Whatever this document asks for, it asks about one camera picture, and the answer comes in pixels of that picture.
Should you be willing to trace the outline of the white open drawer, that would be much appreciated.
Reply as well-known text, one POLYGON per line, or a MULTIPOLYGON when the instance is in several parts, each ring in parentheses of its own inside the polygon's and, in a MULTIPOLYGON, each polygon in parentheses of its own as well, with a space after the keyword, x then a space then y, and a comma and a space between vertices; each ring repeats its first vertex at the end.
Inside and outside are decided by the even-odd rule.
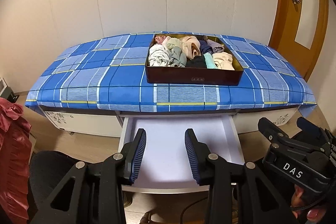
POLYGON ((146 147, 138 179, 124 191, 180 194, 206 191, 193 179, 185 147, 185 131, 194 130, 198 141, 228 162, 245 163, 233 119, 229 115, 172 115, 125 118, 119 146, 146 131, 146 147))

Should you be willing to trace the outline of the beige soft garment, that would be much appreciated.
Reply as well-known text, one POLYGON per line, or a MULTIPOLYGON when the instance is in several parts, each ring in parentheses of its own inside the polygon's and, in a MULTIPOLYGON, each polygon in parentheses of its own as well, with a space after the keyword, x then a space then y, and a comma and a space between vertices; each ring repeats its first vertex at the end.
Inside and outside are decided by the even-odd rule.
POLYGON ((195 36, 184 36, 180 38, 182 50, 188 59, 192 60, 196 56, 201 55, 201 44, 195 36))

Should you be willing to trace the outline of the white cabinet base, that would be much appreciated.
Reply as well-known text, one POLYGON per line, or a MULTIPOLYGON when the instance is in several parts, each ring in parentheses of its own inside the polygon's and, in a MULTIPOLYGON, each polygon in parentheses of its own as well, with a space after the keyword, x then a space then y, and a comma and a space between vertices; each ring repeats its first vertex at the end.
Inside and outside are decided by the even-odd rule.
POLYGON ((238 134, 248 133, 257 130, 258 120, 262 117, 268 118, 277 126, 285 125, 298 107, 272 108, 270 110, 233 110, 233 111, 201 111, 181 112, 181 113, 131 113, 125 111, 110 110, 61 110, 52 107, 41 107, 42 113, 58 129, 82 134, 99 136, 120 137, 120 134, 108 131, 105 126, 111 125, 113 121, 118 121, 123 126, 130 118, 167 118, 186 120, 188 118, 215 118, 228 116, 232 118, 238 134))

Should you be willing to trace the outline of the grey white cloth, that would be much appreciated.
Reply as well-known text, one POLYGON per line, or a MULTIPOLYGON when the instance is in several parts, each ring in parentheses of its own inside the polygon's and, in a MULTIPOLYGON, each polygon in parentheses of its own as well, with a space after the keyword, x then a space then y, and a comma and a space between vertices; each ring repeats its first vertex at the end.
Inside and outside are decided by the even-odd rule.
POLYGON ((151 67, 168 67, 170 56, 167 49, 160 44, 155 44, 149 49, 148 62, 151 67))

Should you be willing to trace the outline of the blue plaid bed cover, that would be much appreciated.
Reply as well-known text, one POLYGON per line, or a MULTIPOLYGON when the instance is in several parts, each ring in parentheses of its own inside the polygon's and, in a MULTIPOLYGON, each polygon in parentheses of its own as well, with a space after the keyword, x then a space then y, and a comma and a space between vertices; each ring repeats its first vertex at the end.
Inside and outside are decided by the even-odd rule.
POLYGON ((308 116, 316 101, 298 71, 272 48, 236 36, 210 35, 242 66, 236 86, 151 84, 145 61, 154 34, 123 34, 66 49, 29 91, 25 105, 136 113, 297 107, 308 116))

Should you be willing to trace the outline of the turquoise folded cloth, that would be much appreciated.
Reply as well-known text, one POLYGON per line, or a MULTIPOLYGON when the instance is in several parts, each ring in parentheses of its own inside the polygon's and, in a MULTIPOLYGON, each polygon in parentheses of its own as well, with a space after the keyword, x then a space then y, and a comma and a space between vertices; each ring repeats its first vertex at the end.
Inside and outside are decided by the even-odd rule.
POLYGON ((206 63, 206 68, 207 69, 217 69, 217 66, 214 62, 213 56, 211 53, 207 52, 204 55, 205 58, 205 63, 206 63))

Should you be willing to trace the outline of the lavender folded cloth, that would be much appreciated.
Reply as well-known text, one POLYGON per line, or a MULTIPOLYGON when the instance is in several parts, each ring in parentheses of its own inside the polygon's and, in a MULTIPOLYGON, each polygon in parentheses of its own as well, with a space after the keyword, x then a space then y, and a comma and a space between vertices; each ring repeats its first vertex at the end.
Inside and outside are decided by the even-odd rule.
POLYGON ((212 48, 213 53, 225 52, 225 47, 221 43, 207 39, 207 44, 212 48))

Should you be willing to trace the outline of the wooden door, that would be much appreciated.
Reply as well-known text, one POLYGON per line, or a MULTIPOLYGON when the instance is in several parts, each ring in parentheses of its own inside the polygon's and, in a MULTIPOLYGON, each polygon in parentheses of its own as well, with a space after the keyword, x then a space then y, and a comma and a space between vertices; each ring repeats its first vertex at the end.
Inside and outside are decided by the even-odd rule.
POLYGON ((329 0, 278 0, 269 46, 308 80, 321 53, 327 30, 329 0))

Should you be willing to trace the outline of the green knit beanie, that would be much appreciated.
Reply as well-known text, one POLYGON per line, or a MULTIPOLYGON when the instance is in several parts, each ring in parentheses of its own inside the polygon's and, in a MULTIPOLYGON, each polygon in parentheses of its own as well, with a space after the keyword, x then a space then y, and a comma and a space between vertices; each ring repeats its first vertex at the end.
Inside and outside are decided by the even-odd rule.
POLYGON ((165 48, 169 54, 169 66, 184 68, 187 63, 186 54, 183 52, 182 42, 177 38, 167 38, 165 48))

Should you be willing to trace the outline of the pink strawberry print cloth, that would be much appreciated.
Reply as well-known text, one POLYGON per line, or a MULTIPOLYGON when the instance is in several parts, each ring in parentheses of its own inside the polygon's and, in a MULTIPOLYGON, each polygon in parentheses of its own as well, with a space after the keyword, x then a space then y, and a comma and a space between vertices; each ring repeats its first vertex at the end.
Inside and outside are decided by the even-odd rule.
POLYGON ((157 44, 162 44, 166 39, 165 35, 156 35, 154 40, 157 44))

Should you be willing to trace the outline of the cream folded cloth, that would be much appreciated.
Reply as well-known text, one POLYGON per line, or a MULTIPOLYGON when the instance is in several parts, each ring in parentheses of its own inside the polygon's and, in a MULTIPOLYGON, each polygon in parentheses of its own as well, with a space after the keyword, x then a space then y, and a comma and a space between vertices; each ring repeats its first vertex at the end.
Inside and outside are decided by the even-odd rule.
POLYGON ((213 60, 217 67, 217 69, 227 70, 227 71, 234 71, 234 67, 232 65, 233 57, 230 53, 220 52, 220 53, 213 53, 213 60))

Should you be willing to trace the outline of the red satin fabric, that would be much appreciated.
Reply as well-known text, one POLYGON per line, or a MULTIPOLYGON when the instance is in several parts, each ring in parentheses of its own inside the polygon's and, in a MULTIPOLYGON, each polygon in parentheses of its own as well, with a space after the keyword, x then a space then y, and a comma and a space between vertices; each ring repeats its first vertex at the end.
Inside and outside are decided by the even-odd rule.
POLYGON ((26 223, 31 125, 23 106, 1 98, 1 208, 12 223, 26 223))

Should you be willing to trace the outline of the navy cloth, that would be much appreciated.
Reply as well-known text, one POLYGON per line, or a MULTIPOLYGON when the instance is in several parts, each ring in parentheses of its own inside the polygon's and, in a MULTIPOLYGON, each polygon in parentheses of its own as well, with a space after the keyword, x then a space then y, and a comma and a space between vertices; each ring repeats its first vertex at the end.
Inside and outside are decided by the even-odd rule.
POLYGON ((206 54, 206 53, 209 53, 209 54, 213 54, 213 49, 212 47, 208 44, 208 42, 206 42, 205 40, 199 40, 199 43, 200 43, 200 52, 201 54, 206 54))

